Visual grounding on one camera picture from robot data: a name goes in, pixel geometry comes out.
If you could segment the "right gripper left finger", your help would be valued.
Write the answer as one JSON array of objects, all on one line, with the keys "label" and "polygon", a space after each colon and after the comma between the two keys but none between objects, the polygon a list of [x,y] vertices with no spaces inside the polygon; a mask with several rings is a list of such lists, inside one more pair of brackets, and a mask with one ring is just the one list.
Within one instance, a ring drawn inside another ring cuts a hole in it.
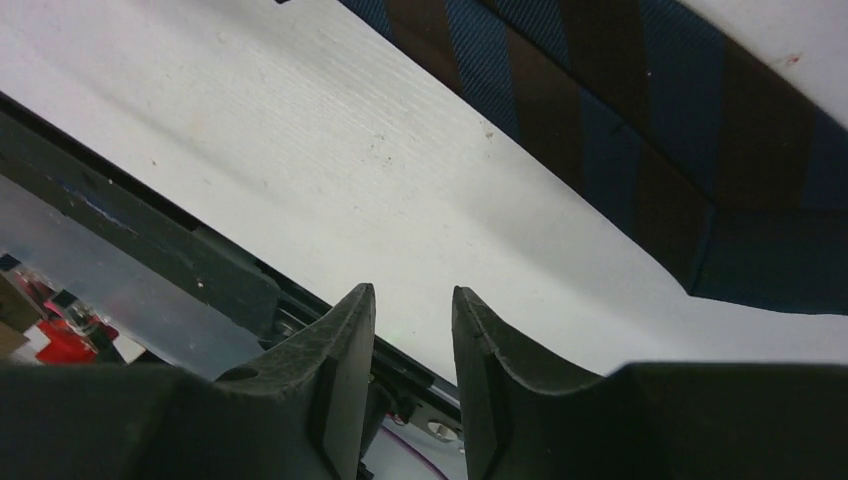
[{"label": "right gripper left finger", "polygon": [[375,291],[214,381],[163,364],[1,369],[5,479],[352,479]]}]

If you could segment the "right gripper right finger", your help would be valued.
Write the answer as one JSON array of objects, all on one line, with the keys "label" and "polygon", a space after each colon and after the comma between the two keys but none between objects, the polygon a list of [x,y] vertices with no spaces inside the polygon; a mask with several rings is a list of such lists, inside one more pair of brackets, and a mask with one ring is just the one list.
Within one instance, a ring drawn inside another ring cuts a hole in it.
[{"label": "right gripper right finger", "polygon": [[597,375],[452,296],[472,479],[843,479],[847,370],[645,363]]}]

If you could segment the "navy striped tie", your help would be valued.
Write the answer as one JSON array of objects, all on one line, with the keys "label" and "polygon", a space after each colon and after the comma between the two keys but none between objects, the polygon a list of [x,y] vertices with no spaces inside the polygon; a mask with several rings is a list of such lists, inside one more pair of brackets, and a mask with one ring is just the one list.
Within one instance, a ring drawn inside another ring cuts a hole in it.
[{"label": "navy striped tie", "polygon": [[847,311],[847,131],[676,1],[351,1],[693,296]]}]

